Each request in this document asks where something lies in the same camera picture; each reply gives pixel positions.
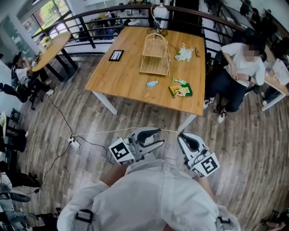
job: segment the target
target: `wicker basket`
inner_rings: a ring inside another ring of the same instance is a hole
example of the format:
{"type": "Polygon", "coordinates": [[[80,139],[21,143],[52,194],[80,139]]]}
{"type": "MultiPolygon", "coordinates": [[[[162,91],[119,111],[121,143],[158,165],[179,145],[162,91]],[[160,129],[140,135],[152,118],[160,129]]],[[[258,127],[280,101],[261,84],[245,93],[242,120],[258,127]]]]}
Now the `wicker basket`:
{"type": "Polygon", "coordinates": [[[170,62],[168,41],[160,34],[149,34],[144,42],[140,72],[168,75],[170,62]]]}

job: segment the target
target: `white table leg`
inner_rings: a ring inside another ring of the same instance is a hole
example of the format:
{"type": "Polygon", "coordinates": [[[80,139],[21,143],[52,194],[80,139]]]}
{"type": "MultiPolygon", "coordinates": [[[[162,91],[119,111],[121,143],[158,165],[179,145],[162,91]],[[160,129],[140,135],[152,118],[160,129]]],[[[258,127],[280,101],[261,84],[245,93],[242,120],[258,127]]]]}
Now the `white table leg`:
{"type": "Polygon", "coordinates": [[[272,100],[270,103],[268,103],[266,106],[262,107],[262,111],[267,110],[269,107],[273,106],[276,102],[280,101],[281,99],[283,99],[286,95],[284,94],[280,94],[277,98],[275,98],[274,100],[272,100]]]}
{"type": "Polygon", "coordinates": [[[196,115],[194,115],[194,114],[188,114],[188,115],[186,116],[185,121],[182,122],[182,123],[178,126],[177,131],[180,132],[180,131],[184,130],[185,127],[187,127],[187,126],[189,125],[189,123],[191,123],[191,122],[194,120],[195,117],[196,117],[196,115]]]}
{"type": "Polygon", "coordinates": [[[114,108],[114,106],[108,101],[108,99],[104,96],[104,94],[100,92],[94,92],[92,93],[103,103],[113,114],[117,114],[117,110],[114,108]]]}

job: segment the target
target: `sneaker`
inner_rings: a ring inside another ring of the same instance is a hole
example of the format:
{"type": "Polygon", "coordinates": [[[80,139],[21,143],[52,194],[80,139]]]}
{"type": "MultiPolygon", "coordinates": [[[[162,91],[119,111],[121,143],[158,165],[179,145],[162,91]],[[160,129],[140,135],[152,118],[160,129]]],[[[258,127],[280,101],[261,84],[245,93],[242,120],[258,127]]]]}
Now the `sneaker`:
{"type": "Polygon", "coordinates": [[[50,85],[51,83],[52,83],[52,80],[51,80],[51,79],[44,82],[44,84],[45,84],[46,86],[50,85]]]}
{"type": "Polygon", "coordinates": [[[50,96],[50,95],[53,95],[54,93],[54,90],[50,89],[48,92],[46,92],[46,95],[50,96]]]}
{"type": "Polygon", "coordinates": [[[216,100],[216,97],[213,100],[211,100],[210,98],[205,99],[203,109],[206,109],[211,103],[214,103],[215,100],[216,100]]]}
{"type": "Polygon", "coordinates": [[[221,113],[218,115],[217,122],[221,124],[226,118],[227,112],[222,109],[221,113]]]}
{"type": "Polygon", "coordinates": [[[263,101],[262,101],[262,104],[263,104],[263,106],[266,106],[268,103],[267,103],[266,100],[263,100],[263,101]]]}

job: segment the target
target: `white jacket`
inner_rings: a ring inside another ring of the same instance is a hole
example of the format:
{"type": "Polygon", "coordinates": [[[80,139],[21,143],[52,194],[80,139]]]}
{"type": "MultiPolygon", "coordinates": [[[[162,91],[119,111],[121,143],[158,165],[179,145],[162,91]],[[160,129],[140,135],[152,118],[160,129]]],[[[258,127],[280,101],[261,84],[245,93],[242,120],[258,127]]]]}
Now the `white jacket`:
{"type": "Polygon", "coordinates": [[[166,224],[175,231],[215,231],[219,210],[204,189],[163,160],[145,160],[112,187],[99,181],[81,189],[61,212],[58,230],[73,230],[76,213],[87,208],[94,231],[163,231],[166,224]]]}

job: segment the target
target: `power strip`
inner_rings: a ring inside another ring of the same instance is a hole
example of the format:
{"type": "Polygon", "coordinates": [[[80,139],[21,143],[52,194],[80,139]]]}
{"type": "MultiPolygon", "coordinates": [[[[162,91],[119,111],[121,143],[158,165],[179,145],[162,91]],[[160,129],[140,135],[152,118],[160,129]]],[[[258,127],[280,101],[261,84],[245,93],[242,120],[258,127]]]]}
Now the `power strip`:
{"type": "Polygon", "coordinates": [[[68,142],[75,150],[80,149],[80,143],[78,143],[72,136],[68,138],[68,142]]]}

